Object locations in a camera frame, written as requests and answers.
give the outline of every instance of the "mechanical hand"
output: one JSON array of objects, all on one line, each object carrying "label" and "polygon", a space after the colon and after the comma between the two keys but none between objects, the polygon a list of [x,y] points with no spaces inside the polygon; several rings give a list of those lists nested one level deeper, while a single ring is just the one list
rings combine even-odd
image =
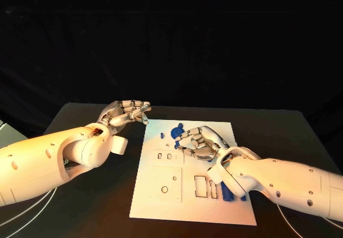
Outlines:
[{"label": "mechanical hand", "polygon": [[185,132],[176,141],[193,134],[202,135],[201,148],[206,151],[198,156],[199,149],[179,149],[199,159],[217,158],[208,175],[217,184],[225,183],[237,196],[257,190],[274,203],[343,222],[343,176],[291,161],[261,159],[245,147],[228,147],[206,126]]},{"label": "mechanical hand", "polygon": [[110,152],[124,154],[116,134],[133,121],[149,123],[144,101],[116,101],[97,123],[21,141],[0,149],[0,206],[28,200],[98,167]]},{"label": "mechanical hand", "polygon": [[229,148],[224,138],[208,126],[188,130],[175,140],[182,141],[189,136],[192,136],[191,143],[195,149],[183,146],[178,146],[178,149],[199,160],[212,160]]}]

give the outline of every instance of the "white cable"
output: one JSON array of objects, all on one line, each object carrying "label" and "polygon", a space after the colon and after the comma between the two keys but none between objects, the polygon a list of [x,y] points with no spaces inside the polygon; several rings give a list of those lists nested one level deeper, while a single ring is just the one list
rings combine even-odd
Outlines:
[{"label": "white cable", "polygon": [[45,210],[45,207],[48,206],[48,204],[49,204],[49,202],[51,202],[51,200],[52,200],[52,197],[54,197],[54,194],[55,194],[55,192],[57,192],[57,189],[58,189],[58,188],[55,188],[54,193],[52,193],[52,196],[51,196],[51,198],[49,198],[46,204],[45,204],[44,208],[41,209],[39,213],[36,214],[36,216],[35,216],[35,217],[31,219],[31,221],[22,226],[22,228],[21,228],[19,230],[16,230],[16,232],[13,232],[6,238],[10,238],[10,237],[31,224],[31,222],[35,220],[35,218],[38,217],[38,215],[41,214],[41,212]]},{"label": "white cable", "polygon": [[327,218],[325,218],[325,217],[322,217],[325,220],[327,220],[335,226],[338,226],[340,229],[343,229],[343,227],[339,225],[339,224],[336,224],[333,221],[330,221]]},{"label": "white cable", "polygon": [[299,237],[300,237],[300,238],[303,238],[303,237],[300,236],[300,234],[297,233],[297,231],[294,230],[294,228],[293,228],[291,224],[289,223],[289,220],[287,220],[287,218],[286,218],[286,216],[284,216],[284,213],[283,213],[283,211],[281,211],[281,209],[280,209],[280,206],[278,206],[278,204],[277,204],[277,207],[278,207],[278,210],[280,210],[280,212],[281,212],[281,215],[283,215],[283,217],[284,217],[284,220],[286,220],[286,222],[287,222],[287,224],[289,224],[290,228],[293,229],[293,231],[296,232],[296,234],[299,235]]},{"label": "white cable", "polygon": [[22,213],[19,213],[13,218],[10,218],[6,222],[3,222],[0,224],[0,226],[3,226],[10,221],[13,221],[18,217],[21,217],[42,202],[42,200],[46,198],[46,196],[49,195],[51,192],[52,192],[52,190],[45,194],[45,196],[38,200],[38,202]]}]

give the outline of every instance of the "black table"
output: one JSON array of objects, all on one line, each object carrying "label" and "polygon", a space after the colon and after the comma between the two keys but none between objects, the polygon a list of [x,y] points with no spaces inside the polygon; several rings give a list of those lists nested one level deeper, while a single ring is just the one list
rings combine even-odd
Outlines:
[{"label": "black table", "polygon": [[[95,104],[67,104],[46,134],[95,122],[104,107]],[[340,173],[303,114],[297,111],[153,107],[147,116],[152,119],[229,121],[238,145],[253,149],[263,158],[296,161]],[[126,154],[110,154],[100,168],[58,188],[44,212],[13,237],[299,237],[283,219],[277,205],[257,191],[251,192],[257,226],[129,218],[144,130],[142,123],[127,124],[120,133],[129,139]],[[2,207],[0,223],[38,199]],[[0,237],[10,235],[23,226],[46,200],[0,227]],[[283,211],[304,238],[343,237],[343,231],[323,218],[289,208],[283,208]]]}]

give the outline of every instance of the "robotic arm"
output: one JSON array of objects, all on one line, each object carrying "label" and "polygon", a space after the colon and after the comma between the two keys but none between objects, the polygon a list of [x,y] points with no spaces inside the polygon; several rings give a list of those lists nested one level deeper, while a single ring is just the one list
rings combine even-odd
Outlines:
[{"label": "robotic arm", "polygon": [[343,222],[343,176],[296,162],[261,159],[248,148],[229,147],[206,126],[186,131],[176,141],[189,136],[195,149],[179,146],[179,150],[199,160],[217,158],[208,175],[237,196],[257,190],[281,206]]},{"label": "robotic arm", "polygon": [[149,124],[144,101],[116,101],[97,123],[21,141],[0,149],[0,206],[28,200],[98,167],[110,152],[123,155],[126,124]]}]

